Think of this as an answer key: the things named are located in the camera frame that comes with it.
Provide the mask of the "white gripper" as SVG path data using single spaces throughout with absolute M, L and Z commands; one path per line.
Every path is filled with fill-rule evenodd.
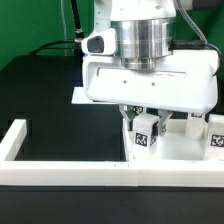
M 83 86 L 91 100 L 120 104 L 129 131 L 134 119 L 131 106 L 161 109 L 157 127 L 164 136 L 172 111 L 205 114 L 217 104 L 216 51 L 175 50 L 157 59 L 154 69 L 130 70 L 121 66 L 115 49 L 112 28 L 82 41 Z

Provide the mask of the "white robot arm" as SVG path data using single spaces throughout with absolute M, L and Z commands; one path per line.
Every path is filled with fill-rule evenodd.
M 156 109 L 158 131 L 174 112 L 204 115 L 217 103 L 221 53 L 181 0 L 95 0 L 95 25 L 82 41 L 83 85 L 93 101 Z

